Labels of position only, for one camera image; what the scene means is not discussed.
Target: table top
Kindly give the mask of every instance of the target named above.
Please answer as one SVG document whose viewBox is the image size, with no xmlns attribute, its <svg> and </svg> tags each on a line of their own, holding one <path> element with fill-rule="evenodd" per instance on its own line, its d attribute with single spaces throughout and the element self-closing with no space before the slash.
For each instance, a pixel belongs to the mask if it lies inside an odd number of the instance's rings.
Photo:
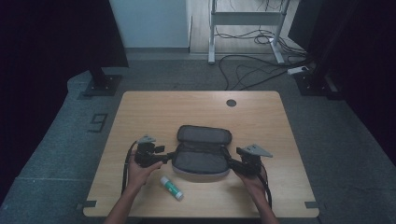
<svg viewBox="0 0 396 224">
<path fill-rule="evenodd" d="M 235 106 L 228 106 L 235 100 Z M 156 138 L 165 153 L 175 151 L 181 125 L 223 128 L 233 135 L 228 145 L 257 144 L 271 152 L 262 158 L 268 173 L 277 217 L 317 217 L 304 165 L 280 96 L 275 91 L 127 91 L 120 102 L 85 207 L 88 217 L 106 217 L 120 197 L 125 156 L 132 142 L 145 134 Z M 163 175 L 184 193 L 177 201 L 161 184 Z M 151 174 L 137 195 L 130 217 L 258 217 L 242 181 L 231 171 L 222 178 L 176 174 L 171 162 Z"/>
</svg>

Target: white wall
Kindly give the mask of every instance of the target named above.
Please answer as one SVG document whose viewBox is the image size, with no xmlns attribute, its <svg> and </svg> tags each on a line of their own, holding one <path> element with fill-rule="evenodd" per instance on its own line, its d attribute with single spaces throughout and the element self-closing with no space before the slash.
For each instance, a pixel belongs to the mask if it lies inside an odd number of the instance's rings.
<svg viewBox="0 0 396 224">
<path fill-rule="evenodd" d="M 188 48 L 188 0 L 110 0 L 125 48 Z"/>
</svg>

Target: black case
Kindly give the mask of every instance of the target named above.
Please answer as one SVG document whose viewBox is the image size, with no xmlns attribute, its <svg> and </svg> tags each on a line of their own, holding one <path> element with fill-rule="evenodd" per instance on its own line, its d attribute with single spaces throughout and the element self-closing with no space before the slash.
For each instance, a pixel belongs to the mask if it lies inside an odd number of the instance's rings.
<svg viewBox="0 0 396 224">
<path fill-rule="evenodd" d="M 176 155 L 172 159 L 177 173 L 193 175 L 227 175 L 230 167 L 223 150 L 228 150 L 233 136 L 220 128 L 183 125 L 178 129 Z"/>
</svg>

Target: white glue stick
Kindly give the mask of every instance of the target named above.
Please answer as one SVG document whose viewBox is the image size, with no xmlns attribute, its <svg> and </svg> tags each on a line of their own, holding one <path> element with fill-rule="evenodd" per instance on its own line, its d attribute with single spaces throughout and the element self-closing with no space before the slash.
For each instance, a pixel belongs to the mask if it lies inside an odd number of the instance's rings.
<svg viewBox="0 0 396 224">
<path fill-rule="evenodd" d="M 171 192 L 178 201 L 183 199 L 183 193 L 166 176 L 161 178 L 161 183 Z"/>
</svg>

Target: gray carpet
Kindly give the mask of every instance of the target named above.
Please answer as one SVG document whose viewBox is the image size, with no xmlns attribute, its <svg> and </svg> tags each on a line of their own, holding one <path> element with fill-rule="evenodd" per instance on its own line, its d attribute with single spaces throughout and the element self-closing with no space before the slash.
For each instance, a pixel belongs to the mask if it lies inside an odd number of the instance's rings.
<svg viewBox="0 0 396 224">
<path fill-rule="evenodd" d="M 235 68 L 241 63 L 262 65 L 248 60 L 225 62 L 230 88 L 237 83 Z M 123 75 L 112 97 L 80 97 L 91 76 L 86 72 L 71 78 L 56 120 L 1 206 L 0 223 L 102 223 L 102 217 L 84 217 L 78 205 L 88 196 L 122 94 L 223 91 L 226 82 L 218 64 L 208 65 L 206 60 L 133 60 L 129 69 L 107 68 L 104 70 L 109 75 Z M 240 74 L 247 71 L 238 69 Z M 251 74 L 235 90 L 282 71 Z M 248 89 L 253 90 L 279 92 L 319 204 L 318 218 L 281 218 L 281 223 L 396 223 L 396 168 L 346 102 L 303 97 L 287 74 Z M 100 124 L 91 123 L 95 114 L 107 114 L 99 133 L 90 132 L 100 128 Z M 129 223 L 138 221 L 128 219 Z"/>
</svg>

